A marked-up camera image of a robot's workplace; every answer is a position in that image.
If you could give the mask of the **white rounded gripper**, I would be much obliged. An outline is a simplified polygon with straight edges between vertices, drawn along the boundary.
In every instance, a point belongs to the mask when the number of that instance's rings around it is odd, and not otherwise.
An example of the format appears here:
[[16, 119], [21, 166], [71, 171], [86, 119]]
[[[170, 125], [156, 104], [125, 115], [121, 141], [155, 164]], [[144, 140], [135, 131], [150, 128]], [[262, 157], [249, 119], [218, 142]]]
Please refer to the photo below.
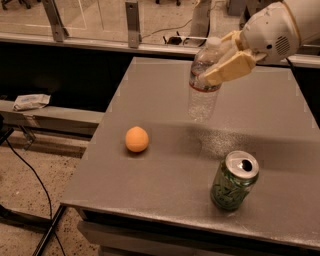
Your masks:
[[274, 2], [254, 14], [242, 31], [222, 38], [222, 53], [203, 73], [203, 83], [219, 85], [249, 74], [256, 61], [275, 64], [296, 53], [301, 44], [298, 25], [288, 2]]

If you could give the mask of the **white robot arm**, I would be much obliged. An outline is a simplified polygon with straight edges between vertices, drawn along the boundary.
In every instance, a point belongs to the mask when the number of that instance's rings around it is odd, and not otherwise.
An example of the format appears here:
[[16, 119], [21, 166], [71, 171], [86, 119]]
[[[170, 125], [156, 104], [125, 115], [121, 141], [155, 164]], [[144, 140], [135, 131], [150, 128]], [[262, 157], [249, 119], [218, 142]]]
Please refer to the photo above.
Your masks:
[[320, 36], [320, 0], [281, 0], [254, 14], [241, 31], [223, 37], [227, 51], [199, 76], [218, 85], [249, 74], [257, 63], [276, 64]]

